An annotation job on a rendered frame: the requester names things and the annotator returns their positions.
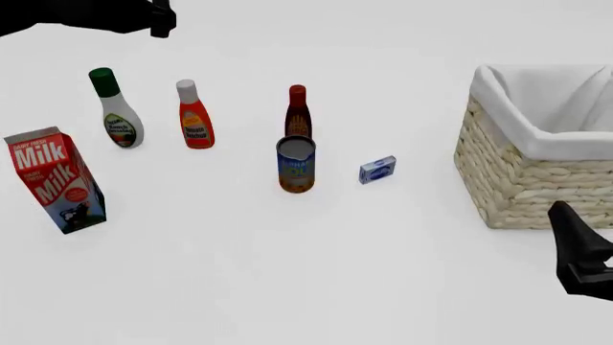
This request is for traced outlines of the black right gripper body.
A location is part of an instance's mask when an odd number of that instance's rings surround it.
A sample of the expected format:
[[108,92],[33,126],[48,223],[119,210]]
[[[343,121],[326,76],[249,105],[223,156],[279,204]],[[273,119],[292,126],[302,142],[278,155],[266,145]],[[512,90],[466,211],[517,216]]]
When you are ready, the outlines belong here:
[[569,295],[584,295],[613,301],[613,267],[603,260],[556,263],[556,276]]

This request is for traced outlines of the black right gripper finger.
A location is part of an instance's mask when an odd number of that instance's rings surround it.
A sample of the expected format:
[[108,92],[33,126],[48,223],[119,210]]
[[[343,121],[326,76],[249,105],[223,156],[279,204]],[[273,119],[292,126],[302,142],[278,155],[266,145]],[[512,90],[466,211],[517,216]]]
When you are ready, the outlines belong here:
[[566,202],[556,201],[548,212],[556,242],[557,266],[606,266],[613,242],[591,229]]

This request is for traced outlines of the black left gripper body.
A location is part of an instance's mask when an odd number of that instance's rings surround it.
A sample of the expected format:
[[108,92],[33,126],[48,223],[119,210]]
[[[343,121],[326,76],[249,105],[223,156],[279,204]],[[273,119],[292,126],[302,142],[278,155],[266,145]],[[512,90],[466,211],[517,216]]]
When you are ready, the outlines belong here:
[[168,38],[176,28],[176,13],[170,7],[170,0],[152,0],[150,34],[157,38]]

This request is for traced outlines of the wicker basket with white liner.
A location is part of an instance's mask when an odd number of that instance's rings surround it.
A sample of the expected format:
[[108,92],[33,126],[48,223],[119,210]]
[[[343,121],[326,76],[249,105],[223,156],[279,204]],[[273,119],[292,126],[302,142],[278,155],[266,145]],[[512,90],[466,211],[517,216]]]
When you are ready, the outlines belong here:
[[613,229],[613,65],[481,65],[454,163],[492,229],[546,229],[558,200]]

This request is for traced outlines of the red ketchup bottle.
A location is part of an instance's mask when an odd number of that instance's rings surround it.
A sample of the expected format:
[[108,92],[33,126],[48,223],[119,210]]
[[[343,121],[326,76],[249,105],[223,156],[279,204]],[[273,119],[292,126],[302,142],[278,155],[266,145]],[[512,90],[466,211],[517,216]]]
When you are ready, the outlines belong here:
[[215,133],[208,111],[198,97],[193,80],[176,83],[179,96],[179,117],[183,137],[190,149],[209,149],[215,144]]

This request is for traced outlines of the white ranch dressing bottle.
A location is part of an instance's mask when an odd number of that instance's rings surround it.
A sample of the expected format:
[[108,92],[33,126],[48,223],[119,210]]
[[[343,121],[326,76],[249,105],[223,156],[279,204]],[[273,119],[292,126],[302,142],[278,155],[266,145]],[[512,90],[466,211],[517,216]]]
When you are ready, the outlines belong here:
[[122,149],[135,149],[143,143],[144,126],[125,100],[110,68],[96,68],[88,73],[102,103],[102,122],[110,140]]

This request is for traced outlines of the dark brown sauce bottle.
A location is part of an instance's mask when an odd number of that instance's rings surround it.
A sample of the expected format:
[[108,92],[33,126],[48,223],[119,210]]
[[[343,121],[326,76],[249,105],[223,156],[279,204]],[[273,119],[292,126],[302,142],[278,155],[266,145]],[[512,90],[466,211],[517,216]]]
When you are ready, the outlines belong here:
[[307,89],[303,85],[291,85],[288,91],[289,105],[284,120],[284,135],[312,137],[312,123],[307,107]]

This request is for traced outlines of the red milk carton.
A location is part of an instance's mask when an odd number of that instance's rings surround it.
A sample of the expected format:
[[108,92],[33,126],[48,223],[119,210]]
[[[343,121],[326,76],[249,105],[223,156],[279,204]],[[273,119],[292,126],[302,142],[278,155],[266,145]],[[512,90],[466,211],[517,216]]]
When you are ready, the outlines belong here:
[[102,191],[68,134],[52,126],[4,141],[16,174],[63,234],[106,221]]

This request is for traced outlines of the blue soup can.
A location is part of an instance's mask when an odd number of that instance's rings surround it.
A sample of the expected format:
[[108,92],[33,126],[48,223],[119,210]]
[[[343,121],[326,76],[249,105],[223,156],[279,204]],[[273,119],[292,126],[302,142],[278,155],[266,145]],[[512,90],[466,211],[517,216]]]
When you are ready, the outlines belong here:
[[276,146],[279,183],[292,194],[307,192],[315,183],[313,140],[302,135],[283,137]]

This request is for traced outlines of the small blue printed box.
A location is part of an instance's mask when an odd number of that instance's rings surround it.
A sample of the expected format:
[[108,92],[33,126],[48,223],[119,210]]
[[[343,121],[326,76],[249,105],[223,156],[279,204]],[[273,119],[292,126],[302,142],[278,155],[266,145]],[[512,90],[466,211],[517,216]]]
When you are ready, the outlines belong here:
[[371,183],[394,173],[397,159],[391,155],[360,166],[358,180],[361,184]]

